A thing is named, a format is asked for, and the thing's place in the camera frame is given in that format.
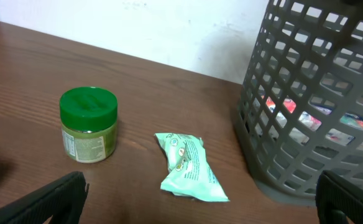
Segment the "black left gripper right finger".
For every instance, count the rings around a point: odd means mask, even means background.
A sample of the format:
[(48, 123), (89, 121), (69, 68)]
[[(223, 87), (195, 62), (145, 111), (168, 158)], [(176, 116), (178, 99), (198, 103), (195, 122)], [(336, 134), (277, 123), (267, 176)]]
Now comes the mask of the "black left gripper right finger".
[(363, 190), (330, 170), (318, 178), (315, 202), (320, 224), (363, 224)]

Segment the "light green snack packet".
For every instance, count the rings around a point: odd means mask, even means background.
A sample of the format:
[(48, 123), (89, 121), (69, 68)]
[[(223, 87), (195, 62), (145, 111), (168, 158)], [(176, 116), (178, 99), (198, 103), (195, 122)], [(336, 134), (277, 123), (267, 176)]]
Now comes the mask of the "light green snack packet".
[(229, 201), (208, 164), (201, 138), (176, 133), (156, 133), (155, 137), (167, 158), (168, 175), (161, 190), (204, 202)]

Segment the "orange tissue multipack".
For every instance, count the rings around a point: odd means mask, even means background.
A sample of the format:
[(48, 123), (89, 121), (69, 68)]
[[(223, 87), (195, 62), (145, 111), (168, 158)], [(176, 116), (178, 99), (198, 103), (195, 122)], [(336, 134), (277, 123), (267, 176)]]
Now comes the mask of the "orange tissue multipack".
[[(270, 97), (267, 98), (266, 105), (267, 105), (268, 109), (273, 113), (274, 110), (275, 110), (276, 105), (275, 105), (275, 103), (272, 101), (272, 99)], [(284, 100), (283, 105), (286, 107), (286, 109), (290, 113), (292, 113), (296, 108), (295, 102), (293, 100), (289, 99), (289, 98), (286, 98)], [(322, 106), (314, 106), (314, 108), (316, 108), (317, 110), (319, 110), (320, 112), (322, 112), (324, 114), (330, 114), (331, 113), (330, 109), (327, 109), (327, 108), (322, 107)], [(277, 123), (282, 128), (285, 127), (285, 125), (287, 123), (287, 119), (281, 112), (277, 113), (276, 120), (277, 120)], [(307, 128), (311, 129), (312, 131), (316, 131), (321, 126), (321, 121), (316, 119), (314, 116), (310, 115), (306, 111), (302, 112), (302, 114), (300, 115), (298, 120), (302, 124), (304, 124)], [(352, 126), (353, 128), (363, 130), (363, 117), (358, 116), (356, 114), (346, 113), (340, 119), (340, 121), (343, 124), (346, 124), (348, 126)], [(302, 132), (300, 132), (296, 128), (292, 129), (292, 133), (291, 133), (290, 136), (291, 136), (292, 139), (298, 141), (299, 143), (301, 143), (303, 145), (305, 145), (309, 140), (309, 137), (304, 135)], [(334, 141), (334, 142), (339, 143), (339, 144), (344, 145), (344, 146), (349, 144), (351, 141), (354, 140), (353, 136), (348, 135), (346, 133), (343, 133), (341, 131), (338, 131), (336, 129), (331, 129), (326, 134), (326, 138), (328, 140)], [(360, 145), (357, 147), (357, 150), (363, 151), (363, 142), (360, 143)]]

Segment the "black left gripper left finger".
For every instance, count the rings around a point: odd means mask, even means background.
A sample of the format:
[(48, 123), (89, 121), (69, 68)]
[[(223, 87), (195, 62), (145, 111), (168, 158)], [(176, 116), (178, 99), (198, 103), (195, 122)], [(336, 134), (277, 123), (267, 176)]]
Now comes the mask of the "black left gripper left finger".
[(0, 223), (78, 224), (89, 186), (82, 172), (71, 172), (0, 208)]

